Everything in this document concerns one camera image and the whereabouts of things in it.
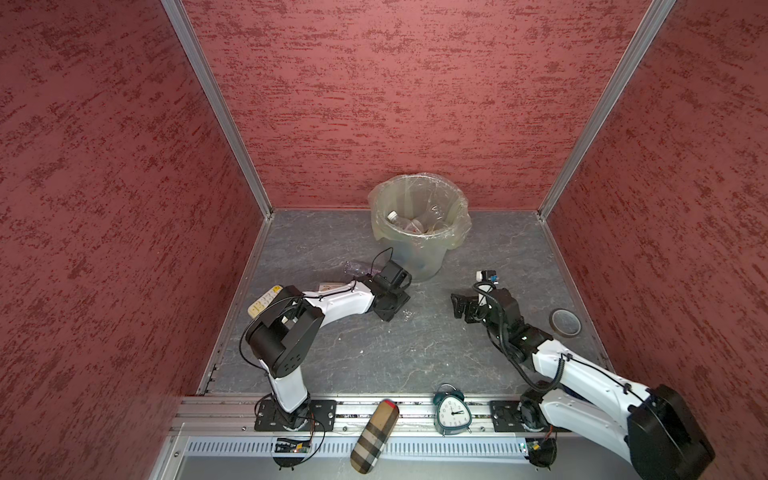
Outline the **purple label clear bottle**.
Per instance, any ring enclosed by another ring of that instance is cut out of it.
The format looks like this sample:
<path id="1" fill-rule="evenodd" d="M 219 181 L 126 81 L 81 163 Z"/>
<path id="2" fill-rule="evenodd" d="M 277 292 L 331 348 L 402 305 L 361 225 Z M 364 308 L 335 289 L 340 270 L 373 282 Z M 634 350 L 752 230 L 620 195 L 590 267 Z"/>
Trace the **purple label clear bottle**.
<path id="1" fill-rule="evenodd" d="M 343 278 L 347 282 L 363 281 L 370 277 L 373 278 L 376 273 L 369 263 L 360 261 L 347 261 L 342 266 Z"/>

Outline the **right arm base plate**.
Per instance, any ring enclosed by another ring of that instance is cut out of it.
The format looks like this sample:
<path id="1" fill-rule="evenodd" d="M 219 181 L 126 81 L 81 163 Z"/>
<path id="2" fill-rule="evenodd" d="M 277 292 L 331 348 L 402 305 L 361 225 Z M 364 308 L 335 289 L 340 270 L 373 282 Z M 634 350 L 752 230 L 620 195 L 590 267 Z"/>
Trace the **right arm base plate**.
<path id="1" fill-rule="evenodd" d="M 490 418 L 495 433 L 547 434 L 564 432 L 553 427 L 545 418 L 538 403 L 530 400 L 492 400 Z"/>

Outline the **red cap clear bottle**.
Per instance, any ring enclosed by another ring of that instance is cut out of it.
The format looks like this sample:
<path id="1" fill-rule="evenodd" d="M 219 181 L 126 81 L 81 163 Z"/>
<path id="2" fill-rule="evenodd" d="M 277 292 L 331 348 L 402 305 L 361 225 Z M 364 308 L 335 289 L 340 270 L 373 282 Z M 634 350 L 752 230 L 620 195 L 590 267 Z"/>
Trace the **red cap clear bottle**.
<path id="1" fill-rule="evenodd" d="M 440 204 L 427 208 L 419 217 L 424 234 L 433 234 L 446 227 L 446 209 Z"/>

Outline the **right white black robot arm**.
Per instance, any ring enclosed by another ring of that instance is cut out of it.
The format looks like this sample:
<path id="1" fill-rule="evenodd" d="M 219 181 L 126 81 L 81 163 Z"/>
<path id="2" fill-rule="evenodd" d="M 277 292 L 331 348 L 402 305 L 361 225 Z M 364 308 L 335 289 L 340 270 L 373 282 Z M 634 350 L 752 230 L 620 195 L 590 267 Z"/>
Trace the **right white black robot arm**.
<path id="1" fill-rule="evenodd" d="M 520 400 L 524 425 L 569 430 L 620 456 L 643 479 L 697 479 L 715 450 L 684 398 L 667 385 L 630 381 L 574 353 L 527 323 L 515 298 L 487 281 L 473 295 L 451 297 L 455 317 L 486 328 L 529 389 Z"/>

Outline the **yellow label white bottle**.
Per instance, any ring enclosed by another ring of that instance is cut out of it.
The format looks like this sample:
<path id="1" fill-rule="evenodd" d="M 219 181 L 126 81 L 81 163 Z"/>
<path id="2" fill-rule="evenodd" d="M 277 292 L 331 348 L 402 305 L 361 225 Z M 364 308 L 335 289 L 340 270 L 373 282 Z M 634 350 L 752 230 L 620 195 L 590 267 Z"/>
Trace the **yellow label white bottle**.
<path id="1" fill-rule="evenodd" d="M 424 233 L 423 225 L 417 219 L 409 219 L 407 217 L 400 216 L 396 211 L 391 211 L 387 215 L 387 220 L 390 224 L 406 233 L 416 235 L 421 235 Z"/>

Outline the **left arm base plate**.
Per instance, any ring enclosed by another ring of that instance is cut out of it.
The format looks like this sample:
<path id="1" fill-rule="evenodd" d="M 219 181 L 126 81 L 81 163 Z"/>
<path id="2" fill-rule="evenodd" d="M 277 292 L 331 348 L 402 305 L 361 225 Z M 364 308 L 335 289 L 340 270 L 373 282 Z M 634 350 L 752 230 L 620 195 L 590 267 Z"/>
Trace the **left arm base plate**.
<path id="1" fill-rule="evenodd" d="M 256 432 L 330 432 L 334 429 L 338 402 L 307 400 L 293 412 L 283 410 L 271 396 L 254 406 Z"/>

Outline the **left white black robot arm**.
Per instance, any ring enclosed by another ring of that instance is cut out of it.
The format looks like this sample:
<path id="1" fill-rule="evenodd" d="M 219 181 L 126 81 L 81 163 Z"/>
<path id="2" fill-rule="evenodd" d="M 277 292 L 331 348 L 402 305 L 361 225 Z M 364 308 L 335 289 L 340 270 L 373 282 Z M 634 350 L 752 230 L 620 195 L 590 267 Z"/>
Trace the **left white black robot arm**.
<path id="1" fill-rule="evenodd" d="M 355 315 L 374 313 L 389 322 L 410 300 L 412 275 L 389 260 L 379 271 L 355 277 L 325 291 L 302 292 L 293 285 L 277 285 L 249 308 L 250 323 L 241 334 L 238 350 L 249 347 L 243 360 L 265 372 L 274 415 L 281 427 L 312 428 L 310 394 L 301 365 L 320 329 Z"/>

